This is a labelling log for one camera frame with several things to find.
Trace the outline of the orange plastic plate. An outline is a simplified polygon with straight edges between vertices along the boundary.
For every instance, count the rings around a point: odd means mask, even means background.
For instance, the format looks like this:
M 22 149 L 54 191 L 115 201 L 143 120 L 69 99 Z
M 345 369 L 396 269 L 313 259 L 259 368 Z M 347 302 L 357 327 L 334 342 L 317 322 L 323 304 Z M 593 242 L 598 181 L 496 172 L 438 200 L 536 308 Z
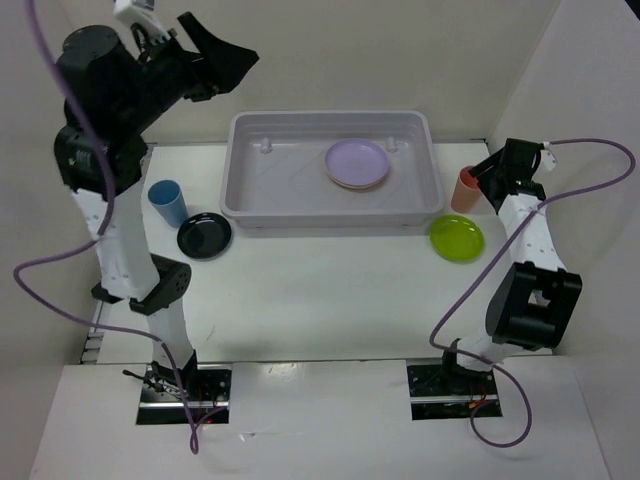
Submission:
M 341 181 L 341 180 L 339 180 L 339 179 L 337 179 L 337 178 L 335 178 L 335 177 L 333 177 L 331 175 L 329 175 L 329 178 L 334 184 L 340 186 L 341 188 L 349 190 L 349 191 L 366 191 L 366 190 L 370 190 L 370 189 L 375 189 L 375 188 L 378 188 L 379 186 L 383 185 L 385 183 L 385 181 L 386 181 L 386 176 L 385 176 L 385 177 L 379 178 L 376 181 L 368 183 L 368 184 L 356 185 L 356 184 L 349 184 L 349 183 L 343 182 L 343 181 Z

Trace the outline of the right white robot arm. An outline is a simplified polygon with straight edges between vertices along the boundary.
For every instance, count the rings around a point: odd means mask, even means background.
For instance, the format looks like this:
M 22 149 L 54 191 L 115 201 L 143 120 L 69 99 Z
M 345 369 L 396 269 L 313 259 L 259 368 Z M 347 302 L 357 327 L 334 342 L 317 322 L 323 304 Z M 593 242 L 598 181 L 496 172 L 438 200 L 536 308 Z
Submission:
M 533 180 L 549 157 L 540 143 L 508 139 L 471 168 L 506 233 L 517 237 L 508 249 L 511 266 L 488 304 L 480 333 L 455 340 L 442 356 L 438 380 L 450 393 L 463 394 L 510 356 L 556 347 L 566 331 L 582 280 L 566 270 L 556 252 L 542 204 L 546 194 Z

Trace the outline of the coral plastic cup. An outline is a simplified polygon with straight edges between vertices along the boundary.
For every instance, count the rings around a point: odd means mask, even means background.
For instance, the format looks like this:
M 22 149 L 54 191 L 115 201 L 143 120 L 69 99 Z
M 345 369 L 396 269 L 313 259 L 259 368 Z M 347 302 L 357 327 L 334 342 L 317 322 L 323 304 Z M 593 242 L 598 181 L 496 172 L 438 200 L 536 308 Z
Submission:
M 478 180 L 471 175 L 471 169 L 471 166 L 461 169 L 456 180 L 450 205 L 457 213 L 471 212 L 482 197 Z

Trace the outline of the purple plastic plate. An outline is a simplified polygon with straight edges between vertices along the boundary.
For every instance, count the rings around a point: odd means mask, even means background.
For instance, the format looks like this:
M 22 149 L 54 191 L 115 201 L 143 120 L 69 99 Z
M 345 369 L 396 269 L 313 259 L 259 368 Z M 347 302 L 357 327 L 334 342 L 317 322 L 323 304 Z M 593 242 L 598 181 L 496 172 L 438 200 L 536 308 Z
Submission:
M 363 139 L 345 139 L 326 152 L 324 164 L 328 175 L 349 184 L 363 185 L 387 176 L 391 163 L 376 144 Z

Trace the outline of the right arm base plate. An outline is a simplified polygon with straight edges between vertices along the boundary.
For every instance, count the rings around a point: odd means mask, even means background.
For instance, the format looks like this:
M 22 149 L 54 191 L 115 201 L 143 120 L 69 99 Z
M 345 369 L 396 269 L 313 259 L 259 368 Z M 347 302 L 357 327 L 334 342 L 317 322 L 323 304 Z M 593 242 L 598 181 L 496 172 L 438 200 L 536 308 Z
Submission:
M 487 372 L 470 380 L 447 380 L 436 359 L 406 365 L 411 415 L 414 421 L 469 419 L 502 416 L 494 377 Z

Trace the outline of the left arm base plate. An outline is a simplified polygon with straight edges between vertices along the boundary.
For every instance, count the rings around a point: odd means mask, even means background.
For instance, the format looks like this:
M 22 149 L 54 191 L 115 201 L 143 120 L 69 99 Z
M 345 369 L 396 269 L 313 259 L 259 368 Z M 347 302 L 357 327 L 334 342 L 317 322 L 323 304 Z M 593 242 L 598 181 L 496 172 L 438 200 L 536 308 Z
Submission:
M 152 367 L 145 375 L 134 374 L 143 381 L 136 424 L 142 426 L 187 424 L 186 414 L 175 386 L 157 381 Z M 198 366 L 198 384 L 188 386 L 188 405 L 195 421 L 205 424 L 227 424 L 229 420 L 232 367 L 227 364 Z

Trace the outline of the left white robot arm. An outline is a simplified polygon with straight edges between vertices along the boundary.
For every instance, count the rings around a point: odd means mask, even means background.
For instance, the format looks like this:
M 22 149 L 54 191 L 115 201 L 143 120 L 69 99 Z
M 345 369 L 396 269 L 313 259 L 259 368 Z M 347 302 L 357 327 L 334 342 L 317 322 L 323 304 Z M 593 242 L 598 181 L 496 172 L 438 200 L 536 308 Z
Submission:
M 83 27 L 65 39 L 56 66 L 68 87 L 66 123 L 54 155 L 96 241 L 101 279 L 93 297 L 125 302 L 146 319 L 154 338 L 152 376 L 184 400 L 197 392 L 200 378 L 183 309 L 191 269 L 148 248 L 141 211 L 148 147 L 142 135 L 182 99 L 202 102 L 234 90 L 259 56 L 216 37 L 191 13 L 179 23 L 193 50 L 174 33 L 155 41 L 142 30 L 141 51 L 133 55 L 105 25 Z

